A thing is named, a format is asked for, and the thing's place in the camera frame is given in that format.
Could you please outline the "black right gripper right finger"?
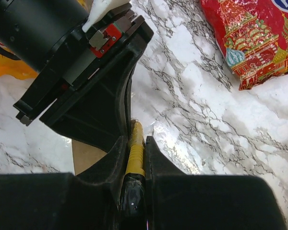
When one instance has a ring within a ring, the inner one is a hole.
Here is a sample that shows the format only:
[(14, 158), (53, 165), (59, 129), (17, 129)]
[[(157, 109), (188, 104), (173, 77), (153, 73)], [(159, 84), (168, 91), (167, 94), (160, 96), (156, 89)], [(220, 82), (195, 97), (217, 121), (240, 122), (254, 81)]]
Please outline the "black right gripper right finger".
[(284, 230), (270, 186), (251, 175), (188, 175), (148, 136), (146, 203), (150, 230)]

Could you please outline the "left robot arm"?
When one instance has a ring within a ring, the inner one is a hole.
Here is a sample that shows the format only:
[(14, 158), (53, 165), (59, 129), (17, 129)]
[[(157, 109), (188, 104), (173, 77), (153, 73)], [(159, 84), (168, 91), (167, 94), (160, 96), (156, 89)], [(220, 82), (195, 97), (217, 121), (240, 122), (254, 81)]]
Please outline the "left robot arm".
[(154, 33), (129, 3), (84, 32), (88, 15), (75, 0), (0, 0), (0, 54), (37, 72), (14, 104), (22, 124), (108, 152), (131, 135), (132, 75)]

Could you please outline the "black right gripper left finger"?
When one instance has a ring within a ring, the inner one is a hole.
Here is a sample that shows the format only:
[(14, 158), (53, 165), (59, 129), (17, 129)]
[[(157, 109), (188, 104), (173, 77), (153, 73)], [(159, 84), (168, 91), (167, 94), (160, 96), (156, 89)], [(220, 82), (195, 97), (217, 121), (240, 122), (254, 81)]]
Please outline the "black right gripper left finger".
[(0, 174), (0, 230), (117, 230), (127, 142), (79, 175)]

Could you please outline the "brown cardboard express box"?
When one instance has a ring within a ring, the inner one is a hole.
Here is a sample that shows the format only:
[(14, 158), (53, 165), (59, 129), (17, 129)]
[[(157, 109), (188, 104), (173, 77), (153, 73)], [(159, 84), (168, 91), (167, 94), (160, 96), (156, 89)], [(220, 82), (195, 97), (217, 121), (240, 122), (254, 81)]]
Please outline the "brown cardboard express box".
[(72, 140), (72, 158), (75, 175), (87, 170), (107, 153), (96, 147)]

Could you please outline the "yellow black utility knife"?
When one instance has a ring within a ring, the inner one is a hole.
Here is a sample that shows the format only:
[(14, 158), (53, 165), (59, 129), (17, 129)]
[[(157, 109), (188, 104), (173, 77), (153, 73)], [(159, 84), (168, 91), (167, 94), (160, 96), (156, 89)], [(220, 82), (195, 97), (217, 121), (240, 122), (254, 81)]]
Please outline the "yellow black utility knife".
[(144, 214), (144, 134), (140, 122), (133, 126), (125, 176), (120, 195), (120, 211), (124, 218)]

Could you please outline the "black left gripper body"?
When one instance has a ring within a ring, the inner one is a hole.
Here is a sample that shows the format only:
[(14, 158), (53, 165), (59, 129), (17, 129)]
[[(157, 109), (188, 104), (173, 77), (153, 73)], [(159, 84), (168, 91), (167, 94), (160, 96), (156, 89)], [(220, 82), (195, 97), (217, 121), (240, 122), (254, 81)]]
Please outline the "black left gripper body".
[(118, 59), (132, 38), (147, 45), (152, 29), (131, 9), (110, 10), (87, 33), (76, 26), (51, 50), (37, 78), (14, 104), (17, 119), (28, 126), (68, 88), (79, 89), (94, 73)]

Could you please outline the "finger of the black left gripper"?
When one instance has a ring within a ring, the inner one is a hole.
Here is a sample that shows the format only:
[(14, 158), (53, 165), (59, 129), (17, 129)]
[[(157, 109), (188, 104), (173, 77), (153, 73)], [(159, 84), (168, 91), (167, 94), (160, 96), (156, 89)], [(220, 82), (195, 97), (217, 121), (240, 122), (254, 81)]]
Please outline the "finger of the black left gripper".
[(83, 87), (68, 90), (41, 116), (56, 133), (109, 152), (131, 134), (131, 85), (144, 40), (133, 36)]

